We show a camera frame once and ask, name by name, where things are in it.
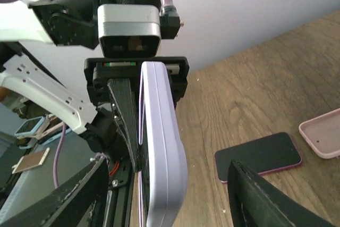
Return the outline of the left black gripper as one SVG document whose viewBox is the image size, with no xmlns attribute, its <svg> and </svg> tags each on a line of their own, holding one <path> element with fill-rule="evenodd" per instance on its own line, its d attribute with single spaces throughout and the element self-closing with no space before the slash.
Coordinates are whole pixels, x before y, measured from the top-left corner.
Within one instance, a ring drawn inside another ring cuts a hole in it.
<svg viewBox="0 0 340 227">
<path fill-rule="evenodd" d="M 88 58 L 84 62 L 87 92 L 95 107 L 109 103 L 118 132 L 127 146 L 133 171 L 139 168 L 137 108 L 141 65 L 145 61 L 166 65 L 174 105 L 184 97 L 189 63 L 184 56 L 151 58 Z"/>
</svg>

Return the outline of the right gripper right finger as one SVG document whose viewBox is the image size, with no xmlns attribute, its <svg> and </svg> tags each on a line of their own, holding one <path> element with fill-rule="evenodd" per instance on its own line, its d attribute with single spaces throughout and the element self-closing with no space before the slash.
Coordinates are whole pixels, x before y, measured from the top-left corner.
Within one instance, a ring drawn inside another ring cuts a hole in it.
<svg viewBox="0 0 340 227">
<path fill-rule="evenodd" d="M 234 226 L 333 226 L 238 161 L 230 163 L 227 188 Z"/>
</svg>

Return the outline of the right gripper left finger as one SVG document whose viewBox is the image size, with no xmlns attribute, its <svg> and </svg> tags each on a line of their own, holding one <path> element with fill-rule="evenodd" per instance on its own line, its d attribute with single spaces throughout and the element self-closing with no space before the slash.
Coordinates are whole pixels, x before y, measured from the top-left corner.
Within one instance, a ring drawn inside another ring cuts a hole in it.
<svg viewBox="0 0 340 227">
<path fill-rule="evenodd" d="M 88 226 L 103 226 L 108 179 L 106 159 L 101 158 L 1 226 L 77 226 L 84 216 Z"/>
</svg>

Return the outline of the black screen pink phone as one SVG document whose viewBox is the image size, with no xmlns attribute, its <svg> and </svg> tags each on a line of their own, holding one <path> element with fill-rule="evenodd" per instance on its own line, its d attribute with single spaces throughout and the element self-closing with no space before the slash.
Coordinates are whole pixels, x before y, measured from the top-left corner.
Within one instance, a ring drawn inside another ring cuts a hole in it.
<svg viewBox="0 0 340 227">
<path fill-rule="evenodd" d="M 260 175 L 296 167 L 302 157 L 291 136 L 286 132 L 271 134 L 215 152 L 217 176 L 226 183 L 232 160 L 238 161 Z"/>
</svg>

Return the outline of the lavender phone case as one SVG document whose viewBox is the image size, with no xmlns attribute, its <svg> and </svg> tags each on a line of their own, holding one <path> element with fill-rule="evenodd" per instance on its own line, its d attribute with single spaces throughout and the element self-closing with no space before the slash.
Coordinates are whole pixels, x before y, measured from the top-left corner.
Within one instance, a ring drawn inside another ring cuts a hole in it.
<svg viewBox="0 0 340 227">
<path fill-rule="evenodd" d="M 167 69 L 142 63 L 149 157 L 149 209 L 146 226 L 172 226 L 183 205 L 188 166 L 175 116 Z"/>
</svg>

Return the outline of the pink phone case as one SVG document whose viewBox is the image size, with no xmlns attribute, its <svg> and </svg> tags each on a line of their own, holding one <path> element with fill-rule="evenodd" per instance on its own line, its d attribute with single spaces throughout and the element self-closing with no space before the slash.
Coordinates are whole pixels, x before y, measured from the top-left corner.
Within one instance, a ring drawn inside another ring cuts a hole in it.
<svg viewBox="0 0 340 227">
<path fill-rule="evenodd" d="M 299 125 L 299 133 L 323 159 L 339 156 L 339 108 Z"/>
</svg>

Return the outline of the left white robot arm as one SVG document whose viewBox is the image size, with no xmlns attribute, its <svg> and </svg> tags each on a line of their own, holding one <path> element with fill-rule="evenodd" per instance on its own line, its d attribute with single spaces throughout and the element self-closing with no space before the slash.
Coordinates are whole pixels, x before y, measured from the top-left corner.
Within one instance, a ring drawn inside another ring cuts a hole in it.
<svg viewBox="0 0 340 227">
<path fill-rule="evenodd" d="M 121 92 L 121 81 L 129 85 L 127 100 L 137 102 L 146 61 L 178 67 L 166 72 L 178 102 L 188 84 L 188 61 L 156 52 L 179 28 L 172 0 L 1 0 L 1 86 L 57 114 L 94 152 L 114 155 L 114 139 L 104 130 L 111 121 L 98 106 Z M 73 97 L 41 62 L 64 56 L 59 69 L 72 73 L 76 47 L 103 51 L 84 63 L 89 102 Z"/>
</svg>

